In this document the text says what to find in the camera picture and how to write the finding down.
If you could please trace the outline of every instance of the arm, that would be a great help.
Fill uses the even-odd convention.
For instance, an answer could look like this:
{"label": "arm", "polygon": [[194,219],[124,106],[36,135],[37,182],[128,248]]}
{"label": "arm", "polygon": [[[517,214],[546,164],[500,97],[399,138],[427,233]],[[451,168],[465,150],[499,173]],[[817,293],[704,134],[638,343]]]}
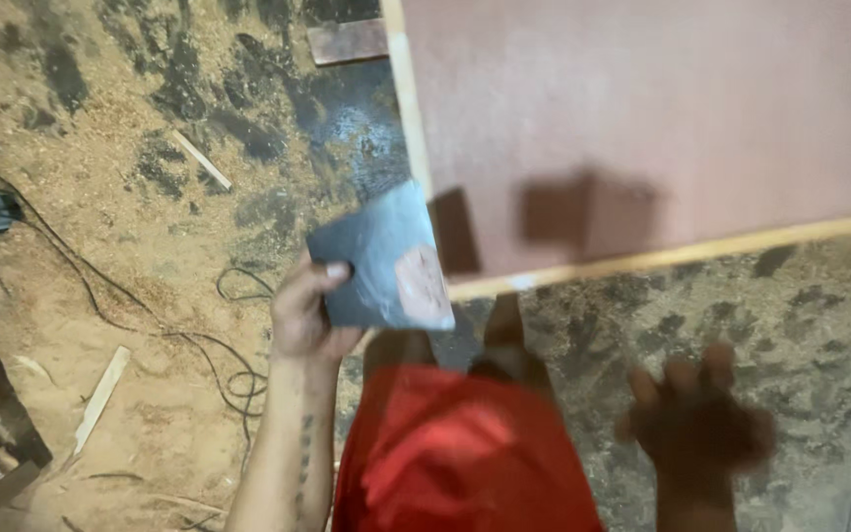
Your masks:
{"label": "arm", "polygon": [[617,436],[638,441],[655,465],[659,532],[735,532],[733,476],[773,452],[773,418],[729,393],[733,360],[730,346],[712,345],[699,366],[669,360],[661,383],[630,374],[635,401]]}
{"label": "arm", "polygon": [[228,532],[320,532],[326,526],[337,370],[362,332],[331,328],[322,295],[348,276],[345,264],[311,264],[305,254],[278,291],[265,409]]}

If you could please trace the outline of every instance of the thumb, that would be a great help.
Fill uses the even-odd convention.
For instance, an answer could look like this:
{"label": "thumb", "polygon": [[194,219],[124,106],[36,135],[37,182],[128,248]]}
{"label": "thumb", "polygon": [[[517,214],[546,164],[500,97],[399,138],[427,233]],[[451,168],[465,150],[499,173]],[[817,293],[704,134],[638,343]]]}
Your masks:
{"label": "thumb", "polygon": [[278,292],[275,308],[279,311],[299,311],[315,306],[323,293],[329,292],[350,278],[346,262],[311,264],[295,272]]}

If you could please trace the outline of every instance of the person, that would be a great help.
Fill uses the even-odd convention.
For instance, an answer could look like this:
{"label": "person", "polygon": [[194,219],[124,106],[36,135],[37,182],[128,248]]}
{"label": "person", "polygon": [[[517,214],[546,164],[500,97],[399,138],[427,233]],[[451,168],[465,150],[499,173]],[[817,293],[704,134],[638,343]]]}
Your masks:
{"label": "person", "polygon": [[[349,275],[304,254],[278,291],[264,415],[225,530],[320,532],[332,501],[334,532],[602,530],[515,296],[495,301],[467,374],[439,369],[423,332],[372,340],[333,494],[337,372],[363,332],[332,328],[323,294]],[[729,393],[733,357],[713,345],[699,365],[670,359],[661,382],[630,374],[617,437],[655,465],[660,531],[735,530],[733,475],[773,451],[771,416]]]}

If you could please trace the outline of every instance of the concrete floor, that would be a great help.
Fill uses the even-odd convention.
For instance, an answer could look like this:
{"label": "concrete floor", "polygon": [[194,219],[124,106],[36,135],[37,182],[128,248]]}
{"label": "concrete floor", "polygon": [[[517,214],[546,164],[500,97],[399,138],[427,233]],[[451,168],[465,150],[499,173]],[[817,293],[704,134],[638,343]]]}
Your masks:
{"label": "concrete floor", "polygon": [[[215,277],[238,266],[276,285],[306,231],[408,178],[389,63],[317,70],[304,38],[319,21],[377,10],[374,0],[0,0],[0,173],[162,319],[219,334],[264,371],[265,302],[226,303]],[[183,154],[174,127],[230,176],[231,193]],[[9,287],[0,286],[0,353],[56,464],[0,515],[0,529],[54,530],[61,516],[88,532],[205,517],[148,502],[161,492],[227,506],[244,440],[204,361],[186,345],[95,319],[78,281],[36,241],[22,227],[0,237]],[[110,292],[98,298],[115,316],[132,311]],[[490,303],[457,308],[458,331],[433,338],[441,362],[467,364]],[[521,303],[610,530],[652,529],[654,518],[651,465],[612,441],[626,369],[658,370],[666,354],[697,353],[716,339],[738,345],[741,396],[777,417],[770,470],[739,482],[740,529],[844,529],[851,236],[542,288]],[[134,348],[133,375],[83,458],[60,469],[78,396],[117,344]],[[11,364],[18,354],[57,384]],[[223,382],[238,369],[224,353],[215,365]],[[361,375],[350,356],[338,391],[340,444]],[[86,481],[107,470],[145,480]]]}

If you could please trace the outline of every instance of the wood scrap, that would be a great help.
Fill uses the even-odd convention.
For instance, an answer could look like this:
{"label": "wood scrap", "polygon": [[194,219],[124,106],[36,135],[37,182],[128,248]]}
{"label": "wood scrap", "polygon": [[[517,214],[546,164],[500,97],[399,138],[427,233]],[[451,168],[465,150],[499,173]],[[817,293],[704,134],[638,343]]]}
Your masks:
{"label": "wood scrap", "polygon": [[216,178],[216,181],[218,181],[222,187],[225,187],[226,190],[231,190],[231,181],[229,181],[229,178],[225,177],[225,174],[220,172],[219,169],[216,168],[216,165],[213,165],[212,161],[210,161],[208,157],[203,155],[201,151],[196,150],[196,147],[193,146],[191,142],[189,142],[189,139],[184,137],[183,134],[178,131],[173,131],[173,136],[176,138],[176,140],[180,141],[180,144],[183,145],[183,148],[185,148],[186,151],[188,151],[190,154],[192,154],[193,157],[196,158],[196,161],[198,161],[198,163],[205,166],[205,169],[208,170],[209,173]]}
{"label": "wood scrap", "polygon": [[113,359],[111,359],[111,363],[107,366],[107,369],[104,370],[104,376],[100,378],[98,388],[91,396],[87,407],[84,408],[84,419],[75,432],[75,438],[77,439],[77,447],[74,450],[75,455],[83,449],[84,443],[91,435],[94,426],[98,423],[101,413],[104,412],[104,407],[107,406],[107,401],[111,398],[114,386],[117,385],[117,381],[120,380],[120,376],[123,374],[124,368],[130,360],[130,356],[131,351],[123,345],[119,345],[116,352],[113,353]]}
{"label": "wood scrap", "polygon": [[390,54],[383,19],[336,24],[326,22],[307,29],[314,65],[335,65],[375,59]]}
{"label": "wood scrap", "polygon": [[49,382],[51,382],[52,386],[57,386],[57,384],[55,384],[55,380],[51,378],[51,373],[49,373],[47,369],[44,369],[44,366],[42,366],[38,362],[30,359],[29,357],[27,357],[25,355],[15,355],[15,359],[22,366],[27,367],[28,369],[30,369],[30,370],[34,371],[35,373],[41,375],[41,377],[44,377],[45,379],[47,379]]}
{"label": "wood scrap", "polygon": [[94,478],[126,478],[126,479],[130,479],[130,480],[136,480],[138,482],[144,481],[144,478],[142,476],[135,474],[135,473],[128,473],[128,472],[125,472],[125,471],[117,472],[117,473],[97,473],[97,474],[93,474],[93,475],[90,475],[90,476],[87,477],[88,480],[94,479]]}
{"label": "wood scrap", "polygon": [[188,517],[186,517],[184,515],[180,516],[180,517],[183,518],[183,522],[186,524],[185,526],[181,527],[180,530],[200,530],[201,532],[208,532],[211,529],[206,528],[203,525],[205,525],[206,523],[209,523],[210,521],[212,521],[216,517],[219,517],[220,515],[221,514],[219,514],[219,513],[214,513],[214,514],[210,515],[209,517],[203,519],[202,521],[193,521],[193,520],[189,519]]}
{"label": "wood scrap", "polygon": [[205,502],[193,501],[192,499],[188,499],[186,497],[178,497],[175,495],[166,495],[165,493],[153,493],[150,495],[153,499],[157,501],[163,502],[171,502],[173,504],[182,504],[183,506],[191,506],[195,508],[200,508],[203,510],[208,510],[210,512],[219,513],[219,515],[228,515],[227,510],[223,510],[222,508],[217,508],[215,506],[210,506]]}
{"label": "wood scrap", "polygon": [[21,465],[17,458],[12,456],[5,447],[0,447],[0,470],[8,473]]}
{"label": "wood scrap", "polygon": [[67,526],[68,529],[71,530],[71,532],[84,532],[83,530],[75,526],[75,524],[71,523],[71,520],[65,517],[64,515],[62,515],[62,523],[64,523],[65,526]]}

